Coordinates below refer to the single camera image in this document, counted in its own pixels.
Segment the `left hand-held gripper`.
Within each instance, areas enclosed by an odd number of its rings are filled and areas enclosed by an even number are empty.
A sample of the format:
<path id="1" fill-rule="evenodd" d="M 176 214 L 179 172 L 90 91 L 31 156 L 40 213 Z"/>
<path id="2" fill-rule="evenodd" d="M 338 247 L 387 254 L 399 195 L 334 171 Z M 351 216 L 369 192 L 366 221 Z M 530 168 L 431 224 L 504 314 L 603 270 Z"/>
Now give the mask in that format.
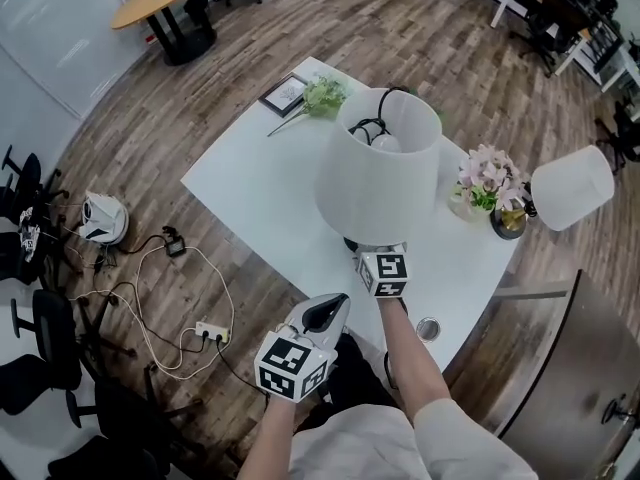
<path id="1" fill-rule="evenodd" d="M 256 385 L 299 402 L 328 376 L 350 311 L 350 297 L 331 293 L 297 304 L 275 331 L 266 334 L 254 360 Z"/>

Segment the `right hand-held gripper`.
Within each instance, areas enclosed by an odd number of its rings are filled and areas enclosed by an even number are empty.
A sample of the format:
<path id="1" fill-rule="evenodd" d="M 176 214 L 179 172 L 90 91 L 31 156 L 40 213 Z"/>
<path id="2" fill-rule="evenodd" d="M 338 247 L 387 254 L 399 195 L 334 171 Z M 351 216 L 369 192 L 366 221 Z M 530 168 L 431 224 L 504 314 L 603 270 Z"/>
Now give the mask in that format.
<path id="1" fill-rule="evenodd" d="M 377 299 L 400 298 L 410 280 L 406 244 L 370 246 L 350 243 L 355 272 L 367 293 Z"/>

